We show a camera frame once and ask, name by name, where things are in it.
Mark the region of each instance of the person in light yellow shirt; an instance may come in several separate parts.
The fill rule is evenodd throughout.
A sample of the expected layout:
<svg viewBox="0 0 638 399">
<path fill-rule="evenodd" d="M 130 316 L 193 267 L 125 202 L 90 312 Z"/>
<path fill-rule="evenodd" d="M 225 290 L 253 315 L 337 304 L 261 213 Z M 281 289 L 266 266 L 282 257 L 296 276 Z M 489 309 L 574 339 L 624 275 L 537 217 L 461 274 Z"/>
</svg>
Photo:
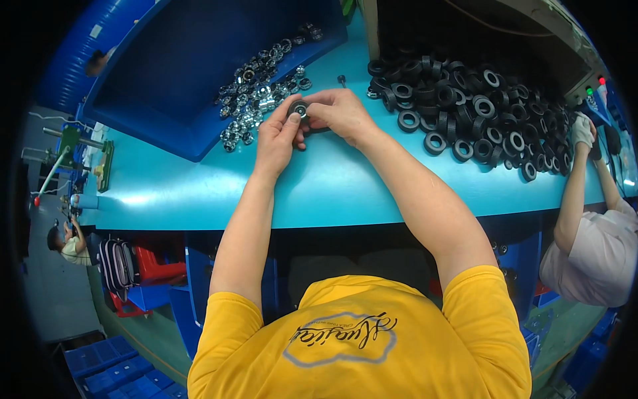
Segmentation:
<svg viewBox="0 0 638 399">
<path fill-rule="evenodd" d="M 299 99 L 259 127 L 255 168 L 212 270 L 189 398 L 529 398 L 528 351 L 482 227 L 348 89 L 304 98 L 309 125 L 329 127 L 372 163 L 436 260 L 443 309 L 407 284 L 344 275 L 312 283 L 296 311 L 264 326 L 274 186 L 291 144 L 306 147 L 308 126 L 286 118 Z"/>
</svg>

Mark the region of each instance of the white label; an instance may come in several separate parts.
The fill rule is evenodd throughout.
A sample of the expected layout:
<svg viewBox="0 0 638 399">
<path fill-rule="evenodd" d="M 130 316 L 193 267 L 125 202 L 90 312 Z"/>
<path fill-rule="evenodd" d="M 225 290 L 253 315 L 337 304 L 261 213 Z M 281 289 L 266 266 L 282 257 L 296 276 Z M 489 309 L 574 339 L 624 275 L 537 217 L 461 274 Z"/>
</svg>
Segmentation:
<svg viewBox="0 0 638 399">
<path fill-rule="evenodd" d="M 95 24 L 93 29 L 91 29 L 91 33 L 89 33 L 89 36 L 94 39 L 97 39 L 100 32 L 102 32 L 102 27 L 100 25 Z"/>
</svg>

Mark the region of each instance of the person's lap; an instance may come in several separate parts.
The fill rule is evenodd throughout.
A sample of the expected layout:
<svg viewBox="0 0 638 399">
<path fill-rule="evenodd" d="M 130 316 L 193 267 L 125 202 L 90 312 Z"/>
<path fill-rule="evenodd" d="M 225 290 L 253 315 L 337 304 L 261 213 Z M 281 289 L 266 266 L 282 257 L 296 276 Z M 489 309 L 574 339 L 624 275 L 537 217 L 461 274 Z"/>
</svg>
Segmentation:
<svg viewBox="0 0 638 399">
<path fill-rule="evenodd" d="M 382 277 L 426 295 L 430 269 L 423 252 L 414 248 L 372 252 L 357 262 L 344 256 L 298 256 L 290 261 L 288 276 L 292 303 L 298 305 L 312 283 L 344 275 Z"/>
</svg>

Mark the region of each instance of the turquoise table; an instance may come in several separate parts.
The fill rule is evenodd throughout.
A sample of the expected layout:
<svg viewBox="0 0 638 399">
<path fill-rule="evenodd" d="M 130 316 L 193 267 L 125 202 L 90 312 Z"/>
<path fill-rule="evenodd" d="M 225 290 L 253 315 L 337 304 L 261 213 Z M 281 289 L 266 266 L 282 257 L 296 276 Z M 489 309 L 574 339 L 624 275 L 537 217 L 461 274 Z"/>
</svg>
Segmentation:
<svg viewBox="0 0 638 399">
<path fill-rule="evenodd" d="M 474 160 L 459 163 L 449 149 L 438 157 L 427 153 L 422 131 L 404 133 L 397 126 L 396 113 L 389 114 L 380 100 L 365 95 L 369 58 L 358 12 L 348 35 L 347 43 L 306 66 L 306 76 L 313 81 L 306 94 L 339 87 L 337 76 L 345 75 L 348 88 L 360 96 L 378 126 L 438 174 L 476 216 L 560 206 L 567 180 L 561 175 L 543 173 L 526 183 L 517 169 L 500 165 L 490 170 Z M 100 194 L 99 209 L 85 210 L 80 220 L 98 229 L 224 229 L 255 164 L 256 143 L 240 143 L 233 153 L 226 153 L 218 143 L 200 163 L 192 163 L 115 130 L 106 136 L 115 144 L 110 188 Z M 312 135 L 307 143 L 305 152 L 293 153 L 277 183 L 273 228 L 403 221 L 392 195 L 361 153 L 332 132 Z M 631 162 L 635 171 L 635 161 Z M 636 195 L 637 189 L 625 185 L 628 196 Z M 86 192 L 94 190 L 91 175 Z M 604 200 L 591 162 L 585 199 L 588 204 Z"/>
</svg>

